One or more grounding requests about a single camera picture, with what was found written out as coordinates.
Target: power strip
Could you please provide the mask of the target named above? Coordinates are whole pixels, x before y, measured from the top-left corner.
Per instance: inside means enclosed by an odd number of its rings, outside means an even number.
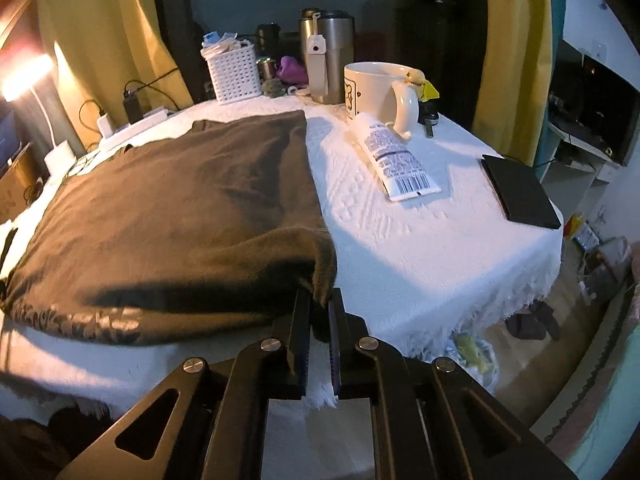
[[[109,150],[115,148],[123,142],[127,142],[137,134],[141,134],[145,130],[148,130],[152,126],[163,123],[167,117],[168,114],[166,108],[164,108],[163,106],[155,108],[154,110],[147,112],[144,117],[137,123],[124,126],[123,128],[116,131],[111,137],[103,137],[100,140],[100,150],[103,152],[108,152]]]

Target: teal curtain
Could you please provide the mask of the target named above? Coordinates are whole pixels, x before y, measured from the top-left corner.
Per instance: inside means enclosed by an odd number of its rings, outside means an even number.
[[[553,60],[556,62],[556,53],[558,52],[558,44],[562,39],[562,31],[564,30],[564,11],[566,9],[566,0],[551,0],[551,34],[552,34],[552,48],[553,48]],[[542,123],[542,131],[540,132],[540,140],[538,141],[538,147],[536,149],[536,156],[534,158],[534,167],[539,164],[544,164],[552,157],[553,145],[548,142],[549,136],[552,133],[546,126],[548,120],[548,111],[545,111],[545,120]],[[544,167],[536,168],[536,174],[540,177],[545,170]]]

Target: black notebook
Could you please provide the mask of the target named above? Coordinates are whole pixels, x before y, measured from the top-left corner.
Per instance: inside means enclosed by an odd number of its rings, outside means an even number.
[[[533,168],[491,155],[483,155],[481,163],[494,184],[507,220],[549,229],[561,226]]]

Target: white plastic basket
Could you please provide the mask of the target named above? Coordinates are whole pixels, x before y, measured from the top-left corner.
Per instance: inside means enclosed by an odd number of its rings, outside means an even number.
[[[242,44],[246,46],[222,54],[217,54],[211,48],[200,51],[207,61],[219,103],[235,103],[262,93],[254,46],[245,41]]]

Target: white textured blanket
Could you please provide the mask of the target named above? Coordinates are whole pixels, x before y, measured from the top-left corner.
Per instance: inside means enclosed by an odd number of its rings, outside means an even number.
[[[434,139],[408,143],[442,192],[402,203],[386,197],[342,109],[297,97],[203,103],[129,143],[180,136],[197,119],[229,121],[294,109],[304,109],[308,120],[309,161],[338,255],[336,285],[347,311],[362,316],[372,335],[417,354],[437,348],[466,323],[489,326],[548,294],[560,266],[561,230],[507,221],[479,163],[494,150],[444,117]],[[92,166],[111,153],[98,154]],[[18,261],[56,189],[56,183],[47,184],[15,221],[18,234],[2,275]],[[5,320],[0,371],[53,392],[99,400],[119,415],[183,359],[233,357],[267,331],[131,348],[53,338]],[[332,402],[328,352],[317,342],[309,381],[308,405]]]

